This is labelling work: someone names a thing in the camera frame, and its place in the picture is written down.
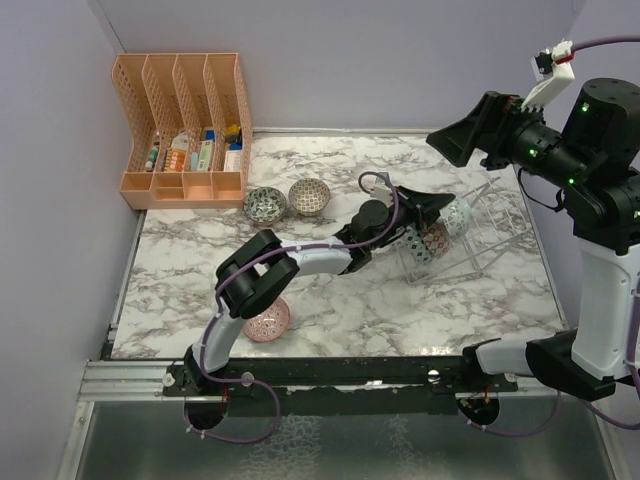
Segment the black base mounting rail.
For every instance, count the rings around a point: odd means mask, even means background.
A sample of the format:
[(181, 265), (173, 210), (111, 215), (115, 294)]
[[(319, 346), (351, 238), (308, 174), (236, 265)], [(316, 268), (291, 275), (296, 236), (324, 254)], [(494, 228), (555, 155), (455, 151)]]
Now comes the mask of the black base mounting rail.
[(103, 375), (125, 400), (181, 402), (205, 417), (338, 416), (390, 413), (449, 415), (456, 398), (486, 402), (514, 392), (502, 375), (473, 370), (460, 355), (401, 357), (275, 357), (243, 354), (216, 372), (235, 378), (223, 385), (204, 379), (193, 360), (118, 360), (113, 345), (100, 353)]

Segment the green leaf pattern bowl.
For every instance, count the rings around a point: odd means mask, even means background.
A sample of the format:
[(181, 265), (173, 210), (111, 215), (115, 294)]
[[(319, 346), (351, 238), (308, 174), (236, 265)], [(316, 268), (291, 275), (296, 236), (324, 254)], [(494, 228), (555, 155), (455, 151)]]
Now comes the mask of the green leaf pattern bowl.
[(287, 209), (284, 194), (273, 187), (259, 187), (245, 197), (243, 211), (249, 220), (258, 224), (270, 224), (280, 220)]

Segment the blue triangle pattern bowl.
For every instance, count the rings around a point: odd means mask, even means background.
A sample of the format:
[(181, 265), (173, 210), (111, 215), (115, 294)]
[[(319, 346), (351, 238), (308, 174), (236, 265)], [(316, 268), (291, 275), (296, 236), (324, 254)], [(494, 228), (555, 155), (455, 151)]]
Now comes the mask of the blue triangle pattern bowl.
[(452, 240), (457, 240), (468, 232), (472, 217), (470, 204), (460, 196), (455, 196), (449, 204), (440, 210), (440, 219)]

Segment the orange plastic desk organizer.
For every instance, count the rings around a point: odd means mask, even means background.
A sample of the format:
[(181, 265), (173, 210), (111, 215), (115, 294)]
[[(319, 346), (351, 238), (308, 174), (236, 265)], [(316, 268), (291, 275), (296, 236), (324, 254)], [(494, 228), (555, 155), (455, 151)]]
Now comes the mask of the orange plastic desk organizer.
[(133, 209), (242, 206), (253, 125), (238, 54), (120, 54), (112, 81), (132, 136), (120, 193)]

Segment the blue floral pattern bowl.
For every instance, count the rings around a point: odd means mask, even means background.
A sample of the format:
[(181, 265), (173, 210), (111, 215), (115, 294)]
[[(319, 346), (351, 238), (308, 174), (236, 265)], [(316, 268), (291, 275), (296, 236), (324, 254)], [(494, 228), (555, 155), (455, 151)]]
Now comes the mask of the blue floral pattern bowl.
[(417, 264), (428, 264), (434, 259), (424, 239), (419, 234), (406, 234), (404, 244)]

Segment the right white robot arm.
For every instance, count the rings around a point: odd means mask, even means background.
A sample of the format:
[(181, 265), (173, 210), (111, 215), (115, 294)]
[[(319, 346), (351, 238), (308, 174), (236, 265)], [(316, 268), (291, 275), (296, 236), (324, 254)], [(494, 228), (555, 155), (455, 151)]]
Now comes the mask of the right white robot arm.
[(548, 127), (521, 98), (489, 91), (462, 120), (428, 135), (452, 165), (475, 151), (489, 171), (509, 165), (559, 189), (582, 259), (578, 326), (554, 336), (492, 340), (465, 349), (461, 383), (481, 391), (496, 374), (531, 376), (583, 400), (613, 394), (634, 377), (639, 322), (639, 89), (585, 82), (562, 130)]

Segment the red circle pattern bowl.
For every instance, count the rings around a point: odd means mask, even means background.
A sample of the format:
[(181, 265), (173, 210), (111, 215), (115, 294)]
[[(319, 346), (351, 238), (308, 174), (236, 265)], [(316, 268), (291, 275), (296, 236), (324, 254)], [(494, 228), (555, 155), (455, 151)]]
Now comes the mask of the red circle pattern bowl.
[(254, 342), (271, 342), (286, 332), (290, 320), (289, 306), (282, 297), (279, 297), (263, 313), (249, 319), (242, 331), (247, 338)]

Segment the red geometric pattern bowl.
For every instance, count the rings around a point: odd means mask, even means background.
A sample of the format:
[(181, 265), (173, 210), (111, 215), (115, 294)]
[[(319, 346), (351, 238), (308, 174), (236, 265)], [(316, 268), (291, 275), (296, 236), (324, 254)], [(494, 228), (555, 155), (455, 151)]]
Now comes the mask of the red geometric pattern bowl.
[(434, 223), (422, 233), (423, 241), (435, 258), (442, 258), (451, 248), (451, 238), (446, 227)]

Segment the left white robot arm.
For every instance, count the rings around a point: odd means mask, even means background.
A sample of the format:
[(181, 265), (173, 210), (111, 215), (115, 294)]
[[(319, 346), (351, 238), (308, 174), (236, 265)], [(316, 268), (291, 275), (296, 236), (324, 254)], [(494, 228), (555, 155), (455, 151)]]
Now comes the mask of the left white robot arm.
[(410, 227), (429, 226), (455, 196), (394, 187), (392, 204), (363, 203), (351, 221), (320, 241), (285, 241), (272, 230), (255, 234), (217, 269), (216, 308), (201, 339), (185, 354), (186, 382), (195, 392), (214, 392), (221, 369), (245, 323), (266, 311), (297, 277), (355, 273), (372, 252), (393, 243)]

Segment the brown tile pattern bowl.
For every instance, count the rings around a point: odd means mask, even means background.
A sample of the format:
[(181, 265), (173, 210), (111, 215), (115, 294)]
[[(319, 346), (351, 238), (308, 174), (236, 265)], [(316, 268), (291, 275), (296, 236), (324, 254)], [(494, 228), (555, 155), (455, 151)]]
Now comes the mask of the brown tile pattern bowl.
[(331, 192), (325, 182), (317, 178), (296, 181), (288, 192), (292, 208), (300, 215), (319, 214), (330, 202)]

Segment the items in organizer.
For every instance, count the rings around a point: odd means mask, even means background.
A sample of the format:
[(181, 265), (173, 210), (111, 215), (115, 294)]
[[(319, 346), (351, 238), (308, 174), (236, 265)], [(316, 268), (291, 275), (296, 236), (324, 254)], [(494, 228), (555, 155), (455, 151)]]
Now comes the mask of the items in organizer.
[[(189, 163), (190, 166), (189, 171), (208, 171), (213, 162), (216, 136), (213, 129), (206, 129), (204, 133), (204, 140), (196, 142), (196, 146), (192, 149), (189, 156), (187, 156), (189, 136), (186, 130), (179, 132), (179, 134), (171, 140), (165, 152), (164, 171), (173, 173), (183, 172), (187, 163)], [(232, 124), (225, 130), (224, 141), (229, 144), (231, 150), (241, 150), (242, 128), (237, 124)], [(159, 159), (160, 143), (160, 134), (156, 131), (144, 164), (145, 172), (155, 170), (157, 160)]]

